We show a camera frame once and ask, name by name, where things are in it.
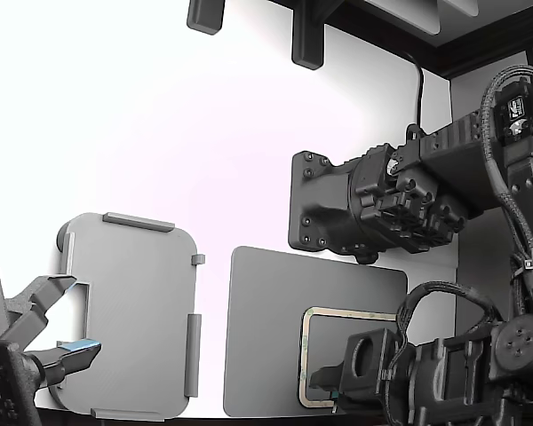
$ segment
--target dark wood trim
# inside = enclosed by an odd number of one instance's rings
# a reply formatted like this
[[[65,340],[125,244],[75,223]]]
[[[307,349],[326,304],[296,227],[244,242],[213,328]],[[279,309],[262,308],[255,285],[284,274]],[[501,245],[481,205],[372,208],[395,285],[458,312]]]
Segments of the dark wood trim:
[[[452,79],[533,48],[533,6],[438,48],[439,75]]]
[[[270,1],[290,9],[296,3]],[[350,3],[342,4],[327,23],[395,55],[406,51],[424,69],[449,80],[533,48],[533,6],[438,48]]]

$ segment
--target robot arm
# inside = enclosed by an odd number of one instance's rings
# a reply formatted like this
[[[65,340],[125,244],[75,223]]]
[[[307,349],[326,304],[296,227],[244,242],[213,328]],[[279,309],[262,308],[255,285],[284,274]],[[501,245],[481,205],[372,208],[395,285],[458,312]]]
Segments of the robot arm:
[[[38,277],[12,299],[4,299],[0,283],[0,426],[41,426],[36,392],[89,368],[99,354],[100,343],[89,339],[24,351],[47,326],[47,311],[76,283],[69,275]]]
[[[513,236],[512,318],[503,321],[472,288],[415,288],[397,312],[396,334],[353,335],[344,362],[312,376],[310,385],[332,392],[345,412],[380,411],[399,426],[503,426],[519,424],[522,407],[533,401],[533,83],[521,79],[499,90],[522,75],[533,77],[533,67],[504,70],[481,109],[431,135],[410,126],[396,149],[377,146],[341,166],[318,154],[294,156],[295,249],[329,249],[372,264],[388,249],[420,253],[448,244],[468,220],[496,207]],[[464,335],[414,346],[406,336],[410,318],[434,291],[465,297],[484,317]]]

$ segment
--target metal frame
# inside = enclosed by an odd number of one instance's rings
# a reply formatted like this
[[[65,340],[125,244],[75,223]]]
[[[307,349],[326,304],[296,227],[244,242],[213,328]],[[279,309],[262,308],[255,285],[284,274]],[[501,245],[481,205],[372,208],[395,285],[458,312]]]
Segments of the metal frame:
[[[376,321],[395,321],[396,315],[392,313],[358,312],[316,306],[313,306],[304,313],[304,317],[302,318],[302,331],[300,333],[298,399],[300,400],[300,404],[305,408],[333,408],[334,402],[331,400],[311,401],[306,396],[306,380],[308,377],[308,338],[310,336],[310,320],[314,315]]]

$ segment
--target black mount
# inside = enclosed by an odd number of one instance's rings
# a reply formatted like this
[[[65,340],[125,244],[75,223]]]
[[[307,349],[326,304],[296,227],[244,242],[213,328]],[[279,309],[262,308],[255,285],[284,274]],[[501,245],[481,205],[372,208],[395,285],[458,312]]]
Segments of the black mount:
[[[298,0],[294,6],[292,62],[308,69],[323,65],[324,24],[345,0]],[[187,26],[217,34],[223,26],[225,0],[190,0]]]
[[[223,27],[225,0],[190,0],[187,26],[213,36]]]

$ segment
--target black cable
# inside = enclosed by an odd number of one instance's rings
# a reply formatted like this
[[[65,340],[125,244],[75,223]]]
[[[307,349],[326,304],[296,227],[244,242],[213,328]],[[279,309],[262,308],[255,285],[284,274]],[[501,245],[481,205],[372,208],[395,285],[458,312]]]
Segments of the black cable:
[[[425,72],[423,68],[418,64],[417,60],[407,51],[402,52],[402,56],[408,59],[414,64],[418,71],[418,94],[417,94],[417,126],[422,129],[421,119],[423,113],[423,89],[425,88]]]
[[[420,286],[414,288],[408,295],[405,297],[403,304],[399,307],[397,315],[395,318],[397,324],[397,333],[401,338],[401,346],[399,350],[394,354],[391,362],[389,363],[388,370],[391,373],[395,372],[397,363],[401,359],[402,354],[407,349],[409,345],[409,339],[407,338],[407,329],[409,328],[410,320],[417,309],[418,303],[426,296],[434,292],[449,293],[452,295],[463,297],[466,300],[469,300],[473,304],[480,306],[484,315],[474,327],[472,327],[468,332],[474,331],[479,325],[502,320],[501,313],[494,305],[494,303],[486,296],[482,295],[474,288],[461,286],[453,282],[446,281],[429,281]],[[391,416],[391,380],[388,380],[385,385],[385,412],[387,420],[392,425],[402,426],[404,422],[399,419],[395,419]]]
[[[486,171],[488,172],[489,182],[493,189],[496,198],[501,203],[505,211],[510,215],[511,219],[519,226],[521,234],[527,245],[529,246],[529,254],[533,257],[533,232],[527,223],[527,219],[523,216],[519,206],[513,199],[509,188],[505,184],[499,167],[493,157],[491,149],[491,104],[496,97],[497,90],[501,85],[514,77],[529,76],[533,77],[533,67],[528,65],[514,65],[507,67],[499,72],[490,82],[486,88],[481,99],[481,146],[483,151]]]

